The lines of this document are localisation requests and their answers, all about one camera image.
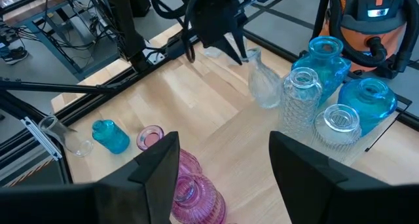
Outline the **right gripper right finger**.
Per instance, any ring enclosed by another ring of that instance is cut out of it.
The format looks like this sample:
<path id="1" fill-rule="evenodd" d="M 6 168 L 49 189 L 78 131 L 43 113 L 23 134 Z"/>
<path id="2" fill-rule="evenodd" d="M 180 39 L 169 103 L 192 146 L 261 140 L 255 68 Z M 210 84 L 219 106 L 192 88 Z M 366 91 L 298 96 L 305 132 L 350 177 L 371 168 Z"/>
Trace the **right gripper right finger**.
<path id="1" fill-rule="evenodd" d="M 278 131 L 268 149 L 292 224 L 419 224 L 419 184 L 389 185 Z"/>

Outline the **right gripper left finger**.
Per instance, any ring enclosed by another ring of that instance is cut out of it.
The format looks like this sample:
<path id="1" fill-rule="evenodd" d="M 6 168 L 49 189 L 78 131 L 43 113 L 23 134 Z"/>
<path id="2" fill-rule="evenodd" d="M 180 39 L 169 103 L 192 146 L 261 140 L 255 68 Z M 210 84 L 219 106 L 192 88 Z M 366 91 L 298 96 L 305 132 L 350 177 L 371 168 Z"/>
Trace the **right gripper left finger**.
<path id="1" fill-rule="evenodd" d="M 171 224 L 179 134 L 94 183 L 0 188 L 0 224 Z"/>

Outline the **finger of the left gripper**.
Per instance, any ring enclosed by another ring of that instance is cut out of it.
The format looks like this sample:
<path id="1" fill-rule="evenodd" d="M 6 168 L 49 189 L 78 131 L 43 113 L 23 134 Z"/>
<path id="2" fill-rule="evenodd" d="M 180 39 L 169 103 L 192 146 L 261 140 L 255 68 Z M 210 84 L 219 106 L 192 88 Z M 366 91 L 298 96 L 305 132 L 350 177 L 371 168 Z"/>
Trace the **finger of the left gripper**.
<path id="1" fill-rule="evenodd" d="M 229 41 L 222 37 L 212 44 L 212 47 L 218 48 L 221 52 L 224 52 L 229 58 L 234 60 L 238 65 L 242 65 L 239 55 L 233 49 Z"/>
<path id="2" fill-rule="evenodd" d="M 235 42 L 238 49 L 238 54 L 241 60 L 247 59 L 247 52 L 245 47 L 244 34 L 242 31 L 235 33 Z"/>

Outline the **clear swirl glass vase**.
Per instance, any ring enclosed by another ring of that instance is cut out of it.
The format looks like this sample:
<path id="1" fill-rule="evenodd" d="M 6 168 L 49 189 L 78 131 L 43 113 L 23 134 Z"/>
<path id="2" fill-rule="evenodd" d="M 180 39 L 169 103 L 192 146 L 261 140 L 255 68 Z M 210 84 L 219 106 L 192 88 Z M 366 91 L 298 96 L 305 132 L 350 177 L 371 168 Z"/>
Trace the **clear swirl glass vase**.
<path id="1" fill-rule="evenodd" d="M 260 48 L 249 49 L 247 60 L 249 62 L 248 87 L 255 101 L 265 109 L 279 106 L 281 77 L 262 62 Z"/>

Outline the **clear ribbed glass vase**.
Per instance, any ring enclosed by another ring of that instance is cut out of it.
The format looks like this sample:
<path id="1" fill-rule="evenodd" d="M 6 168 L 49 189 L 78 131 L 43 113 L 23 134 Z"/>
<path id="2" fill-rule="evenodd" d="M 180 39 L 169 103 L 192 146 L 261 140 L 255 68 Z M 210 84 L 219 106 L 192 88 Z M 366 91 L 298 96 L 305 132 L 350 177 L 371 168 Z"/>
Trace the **clear ribbed glass vase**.
<path id="1" fill-rule="evenodd" d="M 314 119 L 310 147 L 342 162 L 360 137 L 356 110 L 348 105 L 333 104 Z"/>

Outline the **small teal bottle vase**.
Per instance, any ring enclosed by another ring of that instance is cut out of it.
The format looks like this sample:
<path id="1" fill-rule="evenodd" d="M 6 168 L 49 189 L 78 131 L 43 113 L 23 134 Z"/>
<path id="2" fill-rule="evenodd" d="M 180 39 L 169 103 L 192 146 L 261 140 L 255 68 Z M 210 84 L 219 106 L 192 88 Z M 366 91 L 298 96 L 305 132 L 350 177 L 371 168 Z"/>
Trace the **small teal bottle vase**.
<path id="1" fill-rule="evenodd" d="M 124 152 L 130 145 L 129 136 L 112 120 L 95 121 L 92 137 L 113 154 Z"/>

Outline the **tall pink glass vase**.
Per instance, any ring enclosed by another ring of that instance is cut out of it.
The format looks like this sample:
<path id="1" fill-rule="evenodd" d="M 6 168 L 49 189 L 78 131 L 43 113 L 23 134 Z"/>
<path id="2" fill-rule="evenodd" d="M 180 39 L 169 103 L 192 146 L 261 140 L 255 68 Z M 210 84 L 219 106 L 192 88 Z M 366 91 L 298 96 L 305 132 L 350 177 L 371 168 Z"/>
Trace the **tall pink glass vase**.
<path id="1" fill-rule="evenodd" d="M 136 143 L 142 151 L 147 150 L 164 137 L 164 131 L 157 125 L 146 126 L 137 136 Z M 184 149 L 179 153 L 179 175 L 201 174 L 202 167 L 194 155 Z"/>

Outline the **teal square glass vase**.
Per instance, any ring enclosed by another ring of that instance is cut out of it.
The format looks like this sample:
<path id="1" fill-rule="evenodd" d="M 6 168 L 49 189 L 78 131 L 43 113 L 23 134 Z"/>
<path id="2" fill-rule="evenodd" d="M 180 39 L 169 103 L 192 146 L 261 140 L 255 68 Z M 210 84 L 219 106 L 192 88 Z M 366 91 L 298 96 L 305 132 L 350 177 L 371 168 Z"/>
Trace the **teal square glass vase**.
<path id="1" fill-rule="evenodd" d="M 291 67 L 309 67 L 318 74 L 322 85 L 319 104 L 323 104 L 342 84 L 350 71 L 352 62 L 341 56 L 341 40 L 332 36 L 319 36 L 308 44 L 308 52 L 301 56 Z"/>

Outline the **clear diamond-pattern jar vase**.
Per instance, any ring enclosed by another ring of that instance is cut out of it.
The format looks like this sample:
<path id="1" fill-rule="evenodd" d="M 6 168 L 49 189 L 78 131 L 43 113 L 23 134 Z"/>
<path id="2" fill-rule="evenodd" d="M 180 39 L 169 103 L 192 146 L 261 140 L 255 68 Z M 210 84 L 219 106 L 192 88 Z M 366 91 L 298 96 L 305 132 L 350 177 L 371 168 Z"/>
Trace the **clear diamond-pattern jar vase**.
<path id="1" fill-rule="evenodd" d="M 313 69 L 297 67 L 292 70 L 282 83 L 279 131 L 295 140 L 308 136 L 321 94 L 322 86 Z"/>

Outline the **teal round glass vase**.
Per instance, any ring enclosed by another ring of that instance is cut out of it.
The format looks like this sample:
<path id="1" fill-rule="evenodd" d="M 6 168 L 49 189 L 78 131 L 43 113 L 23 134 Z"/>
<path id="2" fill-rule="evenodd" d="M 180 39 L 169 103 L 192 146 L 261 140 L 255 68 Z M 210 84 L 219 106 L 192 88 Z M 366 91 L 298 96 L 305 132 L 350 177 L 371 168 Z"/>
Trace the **teal round glass vase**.
<path id="1" fill-rule="evenodd" d="M 341 87 L 338 103 L 357 111 L 363 137 L 396 110 L 397 97 L 387 84 L 379 79 L 354 79 Z"/>

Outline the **round pink swirl vase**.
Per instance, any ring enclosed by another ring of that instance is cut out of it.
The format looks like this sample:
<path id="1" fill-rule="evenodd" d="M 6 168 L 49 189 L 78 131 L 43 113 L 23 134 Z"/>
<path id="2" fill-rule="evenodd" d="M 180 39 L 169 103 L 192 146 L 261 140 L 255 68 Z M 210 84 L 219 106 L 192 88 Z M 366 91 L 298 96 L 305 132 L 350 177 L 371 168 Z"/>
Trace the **round pink swirl vase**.
<path id="1" fill-rule="evenodd" d="M 227 207 L 206 176 L 182 174 L 177 179 L 172 215 L 182 224 L 224 224 Z"/>

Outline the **clear flared glass vase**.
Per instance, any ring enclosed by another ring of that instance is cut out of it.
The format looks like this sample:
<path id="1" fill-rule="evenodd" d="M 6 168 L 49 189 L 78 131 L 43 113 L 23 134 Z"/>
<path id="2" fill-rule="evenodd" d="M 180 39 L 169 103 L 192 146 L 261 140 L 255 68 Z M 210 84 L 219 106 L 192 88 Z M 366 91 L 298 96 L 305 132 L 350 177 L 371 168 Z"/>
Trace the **clear flared glass vase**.
<path id="1" fill-rule="evenodd" d="M 84 157 L 93 150 L 93 145 L 89 140 L 80 139 L 76 130 L 65 126 L 54 115 L 43 118 L 38 123 L 38 127 L 77 157 Z"/>

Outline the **silver aluminium extrusion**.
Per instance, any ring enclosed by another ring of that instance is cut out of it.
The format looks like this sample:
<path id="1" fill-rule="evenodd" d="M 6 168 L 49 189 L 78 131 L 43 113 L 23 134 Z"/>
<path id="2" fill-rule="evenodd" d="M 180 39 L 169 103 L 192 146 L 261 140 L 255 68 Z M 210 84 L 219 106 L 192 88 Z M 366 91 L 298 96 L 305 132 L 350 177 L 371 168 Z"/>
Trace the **silver aluminium extrusion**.
<path id="1" fill-rule="evenodd" d="M 55 146 L 52 140 L 42 132 L 29 117 L 20 119 L 20 122 L 29 130 L 33 137 L 45 148 L 54 160 L 63 158 L 60 150 Z"/>

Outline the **orange shop vacuum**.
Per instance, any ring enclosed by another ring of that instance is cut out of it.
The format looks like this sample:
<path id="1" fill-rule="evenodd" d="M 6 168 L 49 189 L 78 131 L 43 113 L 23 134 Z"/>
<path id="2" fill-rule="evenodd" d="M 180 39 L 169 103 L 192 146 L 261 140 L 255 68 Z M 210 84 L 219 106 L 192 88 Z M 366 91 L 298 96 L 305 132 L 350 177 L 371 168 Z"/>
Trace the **orange shop vacuum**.
<path id="1" fill-rule="evenodd" d="M 333 36 L 352 72 L 394 79 L 419 38 L 417 0 L 320 0 L 313 35 Z"/>

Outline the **wooden side table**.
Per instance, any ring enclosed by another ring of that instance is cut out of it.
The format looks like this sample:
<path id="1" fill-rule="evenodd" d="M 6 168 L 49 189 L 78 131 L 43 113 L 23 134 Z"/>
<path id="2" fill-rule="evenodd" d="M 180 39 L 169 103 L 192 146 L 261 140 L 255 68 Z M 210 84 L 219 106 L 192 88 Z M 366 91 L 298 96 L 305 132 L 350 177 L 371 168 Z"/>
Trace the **wooden side table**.
<path id="1" fill-rule="evenodd" d="M 80 81 L 119 57 L 97 0 L 0 0 L 0 19 L 19 38 L 41 43 Z"/>

